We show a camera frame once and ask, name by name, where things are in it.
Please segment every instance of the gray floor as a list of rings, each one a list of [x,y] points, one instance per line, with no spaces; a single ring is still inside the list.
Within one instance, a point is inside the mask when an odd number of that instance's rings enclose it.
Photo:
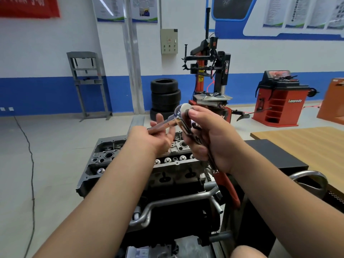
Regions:
[[[251,108],[239,108],[249,111]],[[316,118],[317,108],[305,108],[299,127],[344,125]],[[232,124],[243,139],[254,131],[274,130],[252,119]],[[80,203],[75,186],[98,138],[126,134],[132,116],[91,119],[62,116],[18,117],[31,142],[36,195],[36,232],[31,257],[52,231]],[[32,230],[31,160],[27,142],[12,117],[0,118],[0,257],[23,257]]]

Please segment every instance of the stacked tires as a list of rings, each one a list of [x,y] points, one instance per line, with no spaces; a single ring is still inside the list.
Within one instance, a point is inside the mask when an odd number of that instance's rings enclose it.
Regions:
[[[178,81],[175,79],[156,79],[151,81],[152,109],[151,120],[156,121],[157,113],[161,113],[167,119],[174,113],[179,105],[181,92],[178,89]]]

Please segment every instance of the electrical box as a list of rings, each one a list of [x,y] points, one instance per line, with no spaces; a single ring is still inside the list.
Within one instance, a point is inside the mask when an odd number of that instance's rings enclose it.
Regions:
[[[161,54],[178,53],[178,29],[160,29]]]

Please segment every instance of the wooden table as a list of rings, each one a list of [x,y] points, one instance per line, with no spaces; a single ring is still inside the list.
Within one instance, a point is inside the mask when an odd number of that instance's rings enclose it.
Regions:
[[[323,173],[329,190],[344,199],[344,131],[333,127],[253,132],[254,139],[268,139]]]

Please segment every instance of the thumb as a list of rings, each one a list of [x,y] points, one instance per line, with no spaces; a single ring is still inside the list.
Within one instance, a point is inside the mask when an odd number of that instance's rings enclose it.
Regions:
[[[203,108],[202,111],[189,109],[188,115],[190,119],[195,121],[203,129],[211,130],[218,129],[222,122],[226,121],[218,114]]]

